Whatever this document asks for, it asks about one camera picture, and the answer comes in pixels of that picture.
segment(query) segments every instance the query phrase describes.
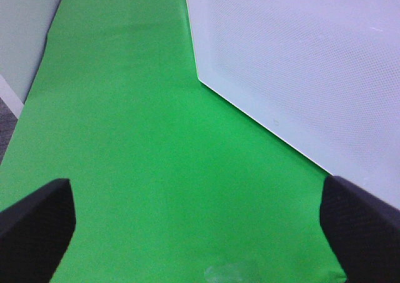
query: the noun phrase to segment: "green fabric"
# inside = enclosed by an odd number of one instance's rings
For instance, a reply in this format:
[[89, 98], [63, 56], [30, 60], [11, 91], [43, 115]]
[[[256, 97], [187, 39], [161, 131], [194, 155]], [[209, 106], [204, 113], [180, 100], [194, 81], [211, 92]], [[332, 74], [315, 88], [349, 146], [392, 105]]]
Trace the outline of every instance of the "green fabric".
[[344, 278], [326, 173], [196, 79], [186, 0], [62, 0], [0, 171], [1, 209], [71, 179], [52, 282]]

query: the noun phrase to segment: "green floor covering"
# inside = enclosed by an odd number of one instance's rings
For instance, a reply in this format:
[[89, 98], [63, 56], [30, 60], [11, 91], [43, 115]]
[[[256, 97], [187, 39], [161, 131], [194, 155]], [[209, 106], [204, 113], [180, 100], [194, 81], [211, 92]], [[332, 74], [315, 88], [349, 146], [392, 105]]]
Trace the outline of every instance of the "green floor covering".
[[186, 0], [62, 0], [0, 208], [71, 179], [52, 282], [336, 283], [325, 176], [196, 79]]

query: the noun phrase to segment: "white panel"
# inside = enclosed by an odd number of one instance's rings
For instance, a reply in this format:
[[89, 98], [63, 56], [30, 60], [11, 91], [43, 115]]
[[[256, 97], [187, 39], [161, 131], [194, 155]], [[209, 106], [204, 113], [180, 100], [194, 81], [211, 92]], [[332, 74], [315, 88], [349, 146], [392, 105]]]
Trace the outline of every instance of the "white panel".
[[187, 1], [203, 83], [400, 207], [400, 0]]
[[0, 0], [0, 73], [24, 101], [59, 0]]

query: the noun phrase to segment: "perforated white panel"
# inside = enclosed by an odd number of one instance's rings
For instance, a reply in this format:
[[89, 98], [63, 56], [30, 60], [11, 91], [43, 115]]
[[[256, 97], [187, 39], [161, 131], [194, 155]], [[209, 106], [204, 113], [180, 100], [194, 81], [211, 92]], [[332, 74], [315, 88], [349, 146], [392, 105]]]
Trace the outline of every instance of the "perforated white panel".
[[187, 1], [203, 83], [400, 207], [400, 0]]

